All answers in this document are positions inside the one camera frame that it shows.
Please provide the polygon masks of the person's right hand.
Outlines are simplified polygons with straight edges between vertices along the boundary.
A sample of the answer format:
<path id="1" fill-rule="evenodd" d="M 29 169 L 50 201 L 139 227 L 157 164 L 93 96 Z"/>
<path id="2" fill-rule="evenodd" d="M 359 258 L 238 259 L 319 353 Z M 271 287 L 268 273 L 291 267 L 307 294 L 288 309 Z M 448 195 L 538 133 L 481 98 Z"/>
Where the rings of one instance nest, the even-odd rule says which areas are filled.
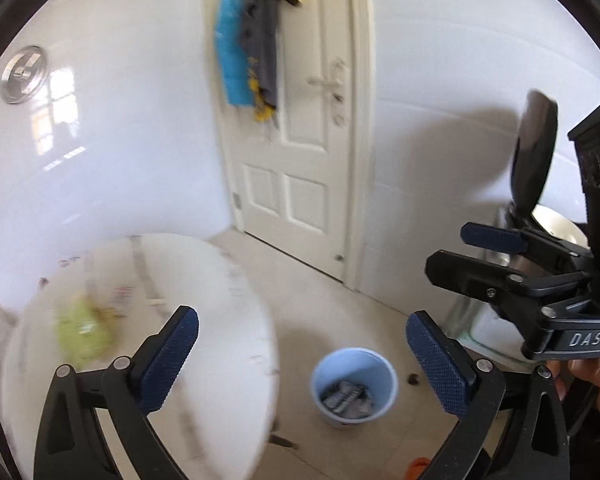
<path id="1" fill-rule="evenodd" d="M 546 366 L 554 376 L 554 384 L 561 399 L 564 398 L 569 388 L 564 381 L 565 372 L 569 372 L 574 378 L 590 382 L 600 389 L 600 359 L 547 361 Z M 600 391 L 598 392 L 596 405 L 600 412 Z"/>

